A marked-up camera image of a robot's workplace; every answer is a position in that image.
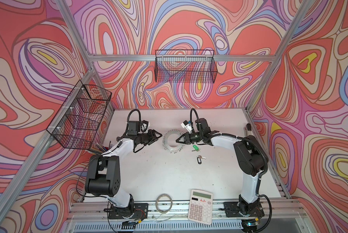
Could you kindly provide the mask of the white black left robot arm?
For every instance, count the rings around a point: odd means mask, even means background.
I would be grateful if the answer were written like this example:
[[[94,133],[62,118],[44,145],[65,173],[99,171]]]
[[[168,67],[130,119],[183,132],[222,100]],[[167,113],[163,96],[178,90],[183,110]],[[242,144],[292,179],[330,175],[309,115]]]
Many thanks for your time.
[[[90,158],[85,182],[85,193],[104,197],[116,214],[131,218],[135,214],[134,198],[121,188],[121,161],[130,153],[158,141],[162,134],[149,129],[149,122],[141,119],[141,112],[133,109],[126,120],[124,133],[117,137],[117,144],[106,152]]]

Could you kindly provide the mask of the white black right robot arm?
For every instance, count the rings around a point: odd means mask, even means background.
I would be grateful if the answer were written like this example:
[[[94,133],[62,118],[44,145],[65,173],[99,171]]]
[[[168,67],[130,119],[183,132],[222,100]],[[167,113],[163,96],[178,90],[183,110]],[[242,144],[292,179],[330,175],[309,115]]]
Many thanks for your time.
[[[262,176],[268,171],[268,158],[256,138],[213,131],[205,118],[199,118],[194,108],[190,110],[190,120],[185,120],[181,125],[187,132],[177,138],[176,143],[190,145],[200,142],[235,152],[238,165],[244,173],[242,191],[237,206],[226,207],[225,212],[227,214],[238,212],[242,216],[263,217],[260,198],[267,199],[267,196],[260,194],[259,188]]]

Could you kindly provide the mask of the key with green tag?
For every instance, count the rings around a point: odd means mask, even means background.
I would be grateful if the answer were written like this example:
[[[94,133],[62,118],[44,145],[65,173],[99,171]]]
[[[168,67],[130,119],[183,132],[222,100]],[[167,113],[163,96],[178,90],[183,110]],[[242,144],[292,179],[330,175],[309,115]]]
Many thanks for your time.
[[[200,149],[196,145],[193,145],[193,150],[192,151],[200,151]]]

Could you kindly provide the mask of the red pencil cup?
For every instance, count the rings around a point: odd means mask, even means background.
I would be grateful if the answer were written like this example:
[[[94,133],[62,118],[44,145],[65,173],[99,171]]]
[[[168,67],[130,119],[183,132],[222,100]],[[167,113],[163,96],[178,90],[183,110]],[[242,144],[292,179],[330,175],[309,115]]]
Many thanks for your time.
[[[91,143],[88,147],[84,146],[83,150],[85,150],[87,153],[93,155],[102,155],[102,154],[108,154],[109,148],[106,148],[99,143]]]

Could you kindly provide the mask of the clear tape roll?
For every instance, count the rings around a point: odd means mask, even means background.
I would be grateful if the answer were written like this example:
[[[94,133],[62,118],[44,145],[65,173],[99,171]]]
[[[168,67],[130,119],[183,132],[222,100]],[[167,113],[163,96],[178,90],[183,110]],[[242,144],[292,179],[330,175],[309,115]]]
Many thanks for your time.
[[[173,207],[173,199],[168,194],[161,194],[155,200],[155,208],[160,214],[167,214]]]

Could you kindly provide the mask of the white black remote control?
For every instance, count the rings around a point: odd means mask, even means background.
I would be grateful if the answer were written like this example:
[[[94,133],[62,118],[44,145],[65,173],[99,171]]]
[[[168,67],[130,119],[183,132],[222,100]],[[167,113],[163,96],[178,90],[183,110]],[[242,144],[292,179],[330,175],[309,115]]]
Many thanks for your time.
[[[245,128],[244,128],[244,133],[245,133],[245,136],[250,136],[253,134],[252,132],[252,126],[250,123],[247,123]]]

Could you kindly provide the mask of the white desk calculator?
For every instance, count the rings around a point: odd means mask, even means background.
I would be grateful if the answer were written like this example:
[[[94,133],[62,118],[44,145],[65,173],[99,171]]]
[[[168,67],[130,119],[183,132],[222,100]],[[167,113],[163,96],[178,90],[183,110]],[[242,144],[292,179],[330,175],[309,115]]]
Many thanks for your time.
[[[213,194],[207,191],[193,189],[188,205],[188,220],[206,225],[212,224]]]

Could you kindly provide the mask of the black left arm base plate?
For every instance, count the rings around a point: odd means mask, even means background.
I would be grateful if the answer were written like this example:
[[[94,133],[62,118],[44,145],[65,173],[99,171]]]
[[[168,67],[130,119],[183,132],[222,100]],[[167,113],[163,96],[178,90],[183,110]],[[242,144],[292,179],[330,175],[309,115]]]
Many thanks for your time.
[[[148,207],[148,203],[135,203],[125,208],[111,207],[108,210],[108,219],[144,220],[148,215]]]

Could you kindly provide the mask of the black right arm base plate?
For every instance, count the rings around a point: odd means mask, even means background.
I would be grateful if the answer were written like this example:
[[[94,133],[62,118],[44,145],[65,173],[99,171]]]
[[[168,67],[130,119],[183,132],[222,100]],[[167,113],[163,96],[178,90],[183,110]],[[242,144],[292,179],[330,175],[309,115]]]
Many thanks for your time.
[[[224,202],[223,210],[226,217],[258,217],[265,216],[261,203],[257,200],[254,203],[245,202]]]

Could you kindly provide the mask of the aluminium front rail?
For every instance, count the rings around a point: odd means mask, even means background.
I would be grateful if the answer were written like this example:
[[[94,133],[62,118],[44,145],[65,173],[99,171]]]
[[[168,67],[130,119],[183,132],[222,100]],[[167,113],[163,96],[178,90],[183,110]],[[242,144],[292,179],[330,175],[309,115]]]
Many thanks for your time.
[[[243,227],[262,228],[265,233],[313,233],[313,225],[299,201],[271,199],[272,212],[262,199],[265,216],[226,217],[222,210],[224,200],[214,200],[212,224],[206,225],[188,220],[189,201],[173,201],[167,214],[160,214],[155,202],[148,202],[148,215],[142,222],[124,226],[125,219],[108,219],[104,209],[106,202],[76,203],[61,229],[62,233],[241,233]]]

